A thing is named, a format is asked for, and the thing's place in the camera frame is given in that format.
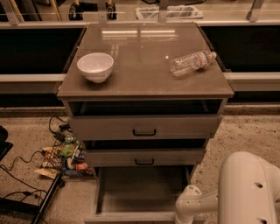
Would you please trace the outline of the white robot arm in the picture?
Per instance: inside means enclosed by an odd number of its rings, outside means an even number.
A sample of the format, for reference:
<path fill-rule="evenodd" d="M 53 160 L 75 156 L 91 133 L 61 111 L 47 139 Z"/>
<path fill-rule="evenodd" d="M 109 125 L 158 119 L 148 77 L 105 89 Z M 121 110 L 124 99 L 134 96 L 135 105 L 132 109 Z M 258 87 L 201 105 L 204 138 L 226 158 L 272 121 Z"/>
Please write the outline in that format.
<path fill-rule="evenodd" d="M 185 188 L 176 200 L 174 221 L 193 224 L 196 214 L 216 212 L 218 224 L 277 224 L 279 199 L 280 168 L 238 151 L 223 162 L 216 191 Z"/>

